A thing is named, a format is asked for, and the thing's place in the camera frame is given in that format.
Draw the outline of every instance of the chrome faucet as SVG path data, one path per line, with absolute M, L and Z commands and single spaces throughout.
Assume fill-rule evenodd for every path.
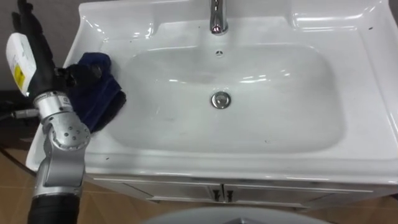
M 211 1 L 210 31 L 214 35 L 223 35 L 228 31 L 225 0 Z

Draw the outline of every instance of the cabinet door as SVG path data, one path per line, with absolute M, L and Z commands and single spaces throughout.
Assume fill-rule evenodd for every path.
M 125 185 L 147 195 L 149 200 L 223 202 L 220 184 L 131 181 Z
M 342 192 L 306 190 L 290 187 L 264 187 L 257 185 L 224 185 L 225 200 L 234 203 L 268 204 L 304 207 L 302 204 Z

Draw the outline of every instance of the dark blue towel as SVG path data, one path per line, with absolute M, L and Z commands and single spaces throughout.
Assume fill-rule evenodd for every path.
M 95 132 L 102 129 L 116 116 L 126 102 L 126 95 L 111 74 L 111 59 L 106 54 L 85 53 L 78 64 L 87 67 L 95 65 L 102 73 L 97 82 L 90 85 L 77 85 L 68 93 L 76 114 L 91 132 Z M 78 80 L 85 78 L 84 75 L 87 74 L 74 74 Z

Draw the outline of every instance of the sink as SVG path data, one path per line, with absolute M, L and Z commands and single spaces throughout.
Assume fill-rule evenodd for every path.
M 198 170 L 212 167 L 211 158 L 213 167 L 234 164 L 229 170 L 242 163 L 307 174 L 398 157 L 398 29 L 388 1 L 226 3 L 221 36 L 209 30 L 210 1 L 80 6 L 65 66 L 104 52 L 127 95 L 94 133 L 88 167 L 125 174 L 164 161 L 162 170 Z M 231 97 L 228 107 L 212 105 L 218 92 Z M 32 147 L 42 138 L 39 129 Z
M 123 86 L 128 113 L 109 125 L 109 134 L 124 145 L 171 151 L 292 152 L 328 148 L 343 135 L 335 74 L 313 48 L 292 44 L 148 48 L 127 59 L 118 71 L 119 82 L 128 83 Z M 226 109 L 211 105 L 217 91 L 231 96 Z

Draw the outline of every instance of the cabinet handle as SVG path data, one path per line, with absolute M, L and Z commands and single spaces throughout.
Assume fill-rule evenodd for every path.
M 219 190 L 213 190 L 213 193 L 214 193 L 214 200 L 216 202 L 219 202 L 220 201 L 220 191 Z
M 227 198 L 228 198 L 228 202 L 232 202 L 232 196 L 234 194 L 233 190 L 227 190 Z

